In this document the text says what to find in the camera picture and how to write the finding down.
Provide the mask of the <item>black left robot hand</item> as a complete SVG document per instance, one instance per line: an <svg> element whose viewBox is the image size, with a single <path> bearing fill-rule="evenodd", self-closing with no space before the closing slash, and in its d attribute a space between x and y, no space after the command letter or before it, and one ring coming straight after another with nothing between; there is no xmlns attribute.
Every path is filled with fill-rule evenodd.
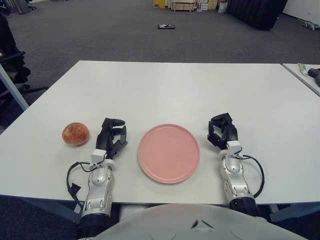
<svg viewBox="0 0 320 240"><path fill-rule="evenodd" d="M121 119L105 118L95 148L105 150L106 158L112 160L127 144L126 122Z"/></svg>

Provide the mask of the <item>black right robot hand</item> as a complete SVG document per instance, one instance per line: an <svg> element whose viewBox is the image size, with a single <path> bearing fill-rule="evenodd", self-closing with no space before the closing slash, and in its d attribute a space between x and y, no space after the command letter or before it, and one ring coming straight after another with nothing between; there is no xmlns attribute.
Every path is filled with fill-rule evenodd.
<svg viewBox="0 0 320 240"><path fill-rule="evenodd" d="M214 127L220 129L221 136L215 133ZM238 131L228 112L211 118L208 122L207 140L221 150L228 148L228 142L238 140Z"/></svg>

